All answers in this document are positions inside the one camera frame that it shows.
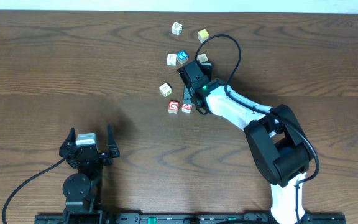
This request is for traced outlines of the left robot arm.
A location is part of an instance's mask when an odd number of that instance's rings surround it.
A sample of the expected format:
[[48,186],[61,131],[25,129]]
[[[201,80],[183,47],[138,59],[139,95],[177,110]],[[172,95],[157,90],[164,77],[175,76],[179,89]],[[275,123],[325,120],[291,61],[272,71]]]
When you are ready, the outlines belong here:
[[107,152],[98,151],[95,133],[75,134],[72,128],[59,148],[59,155],[77,173],[63,183],[66,197],[64,223],[115,223],[115,217],[102,206],[103,167],[120,156],[112,128],[107,127]]

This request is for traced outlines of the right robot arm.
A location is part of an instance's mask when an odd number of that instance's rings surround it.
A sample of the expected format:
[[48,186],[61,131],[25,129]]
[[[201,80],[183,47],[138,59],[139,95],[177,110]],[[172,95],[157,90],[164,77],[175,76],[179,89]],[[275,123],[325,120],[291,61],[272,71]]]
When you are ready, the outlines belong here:
[[212,66],[193,61],[177,70],[202,115],[214,114],[244,131],[255,165],[271,185],[270,213],[278,223],[299,223],[305,215],[303,183],[319,172],[318,156],[287,105],[258,104],[236,93]]

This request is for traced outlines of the red U block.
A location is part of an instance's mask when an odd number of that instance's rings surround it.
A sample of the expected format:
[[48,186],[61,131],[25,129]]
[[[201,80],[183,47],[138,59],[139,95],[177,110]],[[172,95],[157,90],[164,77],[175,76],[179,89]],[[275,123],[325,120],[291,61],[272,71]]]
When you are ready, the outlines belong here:
[[180,103],[178,101],[169,101],[168,112],[172,114],[177,114]]

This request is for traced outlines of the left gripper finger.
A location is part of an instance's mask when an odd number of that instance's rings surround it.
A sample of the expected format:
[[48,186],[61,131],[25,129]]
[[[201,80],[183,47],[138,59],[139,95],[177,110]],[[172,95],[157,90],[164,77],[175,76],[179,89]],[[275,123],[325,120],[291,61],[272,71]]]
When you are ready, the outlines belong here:
[[69,149],[73,143],[76,141],[76,134],[75,129],[71,128],[68,136],[64,140],[63,144],[61,145],[61,149]]
[[116,153],[117,152],[117,144],[115,142],[113,133],[112,133],[112,127],[109,124],[107,127],[107,133],[108,133],[108,149],[111,153]]

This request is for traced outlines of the red A block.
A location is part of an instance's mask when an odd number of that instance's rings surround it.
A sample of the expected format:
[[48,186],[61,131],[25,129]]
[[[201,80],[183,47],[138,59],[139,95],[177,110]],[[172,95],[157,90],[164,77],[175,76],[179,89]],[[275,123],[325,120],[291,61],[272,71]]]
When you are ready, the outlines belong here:
[[183,103],[182,107],[181,107],[181,111],[184,112],[184,113],[191,113],[192,107],[193,107],[192,104]]

